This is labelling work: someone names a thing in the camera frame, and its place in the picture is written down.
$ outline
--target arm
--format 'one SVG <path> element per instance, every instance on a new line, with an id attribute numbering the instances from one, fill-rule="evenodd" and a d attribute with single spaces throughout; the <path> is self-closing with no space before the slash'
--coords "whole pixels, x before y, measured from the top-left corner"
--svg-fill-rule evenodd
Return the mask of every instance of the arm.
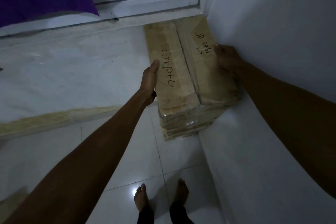
<path id="1" fill-rule="evenodd" d="M 282 82 L 215 45 L 219 65 L 237 77 L 259 112 L 305 171 L 336 198 L 336 104 Z"/>
<path id="2" fill-rule="evenodd" d="M 145 107 L 155 96 L 158 61 L 141 87 L 105 124 L 62 159 L 7 219 L 10 223 L 85 223 L 110 180 Z"/>

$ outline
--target black pants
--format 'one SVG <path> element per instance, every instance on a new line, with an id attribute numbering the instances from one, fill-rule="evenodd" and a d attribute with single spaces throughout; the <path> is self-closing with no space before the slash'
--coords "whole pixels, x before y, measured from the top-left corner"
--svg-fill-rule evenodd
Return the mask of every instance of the black pants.
<path id="1" fill-rule="evenodd" d="M 169 213 L 170 213 L 170 219 L 173 222 L 173 224 L 194 224 L 188 218 L 187 211 L 180 201 L 175 201 L 171 205 Z M 149 206 L 146 206 L 139 213 L 137 224 L 154 224 L 154 212 Z"/>

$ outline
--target bare foot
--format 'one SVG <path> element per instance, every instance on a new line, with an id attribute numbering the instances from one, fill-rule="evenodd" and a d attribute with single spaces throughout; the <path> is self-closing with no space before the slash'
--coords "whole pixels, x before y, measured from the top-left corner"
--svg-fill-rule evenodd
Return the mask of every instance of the bare foot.
<path id="1" fill-rule="evenodd" d="M 144 183 L 141 184 L 141 187 L 137 188 L 136 193 L 134 195 L 134 203 L 139 212 L 141 212 L 146 205 L 149 205 L 146 192 L 146 185 Z"/>
<path id="2" fill-rule="evenodd" d="M 187 185 L 184 182 L 184 180 L 180 178 L 177 181 L 177 188 L 175 192 L 174 202 L 181 201 L 182 205 L 184 205 L 187 202 L 188 195 L 189 195 L 189 190 L 187 188 Z"/>

